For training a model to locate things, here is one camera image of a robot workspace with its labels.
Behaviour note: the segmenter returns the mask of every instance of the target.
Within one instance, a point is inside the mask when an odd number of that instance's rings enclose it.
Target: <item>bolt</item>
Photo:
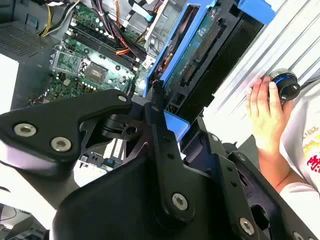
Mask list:
[[[255,229],[248,219],[240,217],[239,223],[243,231],[245,231],[248,235],[252,236],[255,233]]]
[[[175,205],[181,211],[185,211],[188,208],[187,199],[185,198],[185,196],[183,196],[180,193],[173,194],[172,202],[173,202],[173,205]]]
[[[118,96],[118,99],[120,100],[120,101],[122,101],[122,102],[126,102],[127,101],[127,99],[124,97],[124,96]]]
[[[296,231],[293,232],[293,236],[294,236],[295,240],[304,240],[304,238],[299,233],[297,233]]]
[[[215,142],[219,142],[219,138],[217,138],[217,136],[216,135],[211,135],[211,137],[213,138],[213,140],[215,141]]]
[[[14,133],[20,137],[31,137],[37,133],[35,126],[29,123],[20,123],[14,126]]]
[[[57,136],[51,140],[51,147],[57,152],[67,152],[71,146],[71,142],[63,136]]]
[[[238,154],[238,157],[242,160],[242,161],[246,161],[245,157],[242,154]]]

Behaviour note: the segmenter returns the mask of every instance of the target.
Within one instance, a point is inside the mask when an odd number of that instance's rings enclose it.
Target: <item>blue drive bracket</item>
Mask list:
[[[166,127],[174,133],[175,139],[179,143],[190,129],[189,122],[166,110],[164,111],[164,118]]]
[[[152,72],[156,69],[156,66],[159,63],[159,60],[161,59],[162,55],[165,53],[167,46],[170,44],[170,41],[173,37],[173,35],[175,34],[179,23],[181,22],[187,8],[189,5],[195,5],[195,6],[199,6],[199,9],[191,23],[191,25],[189,26],[186,34],[184,35],[184,38],[182,40],[182,42],[180,43],[178,49],[176,50],[174,56],[172,57],[168,67],[166,68],[165,72],[163,73],[161,80],[163,80],[163,85],[166,84],[166,82],[168,81],[169,77],[171,76],[173,70],[175,69],[176,65],[178,64],[180,58],[182,57],[182,55],[184,54],[185,50],[187,49],[190,41],[192,40],[192,38],[194,37],[195,33],[197,32],[202,20],[204,19],[208,8],[215,6],[217,0],[187,0],[185,3],[185,6],[182,9],[182,12],[180,13],[179,18],[177,19],[170,35],[169,38],[167,40],[167,42],[165,43],[164,47],[162,48],[162,51],[160,52],[159,56],[157,57],[155,63],[153,64],[152,69],[150,70],[148,76],[145,79],[145,89],[144,89],[144,93],[143,96],[146,97],[147,93],[148,93],[148,83],[149,83],[149,77],[152,74]]]
[[[240,0],[238,9],[265,25],[271,23],[276,16],[271,5],[264,0]]]

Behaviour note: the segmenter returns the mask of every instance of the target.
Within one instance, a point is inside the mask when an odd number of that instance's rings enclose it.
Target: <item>hand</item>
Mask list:
[[[279,153],[282,133],[289,121],[293,101],[280,103],[278,88],[270,77],[257,79],[246,99],[247,114],[253,126],[256,146],[266,154]]]

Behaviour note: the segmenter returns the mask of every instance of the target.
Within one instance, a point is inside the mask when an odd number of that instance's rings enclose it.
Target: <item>chip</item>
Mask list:
[[[101,85],[104,82],[107,76],[107,73],[108,73],[108,69],[105,69],[92,62],[88,68],[87,77],[91,81]]]

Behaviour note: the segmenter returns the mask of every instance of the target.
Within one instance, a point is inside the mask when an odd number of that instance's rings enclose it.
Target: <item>finger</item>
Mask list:
[[[283,104],[283,114],[284,114],[284,120],[285,123],[287,124],[292,112],[292,109],[294,107],[294,101],[287,101]]]
[[[269,105],[271,117],[279,117],[282,113],[281,103],[278,95],[278,88],[275,82],[269,83]]]
[[[266,76],[260,85],[257,106],[259,115],[270,115],[269,105],[268,105],[268,92],[269,92],[270,77]]]
[[[252,93],[252,88],[250,87],[246,92],[246,101],[245,101],[246,113],[249,117],[251,116],[251,107],[250,107],[251,93]]]
[[[254,116],[259,115],[257,101],[258,101],[258,92],[259,92],[261,82],[262,82],[261,79],[257,79],[255,81],[252,89],[252,93],[251,93],[251,98],[250,98],[251,115],[254,115]]]

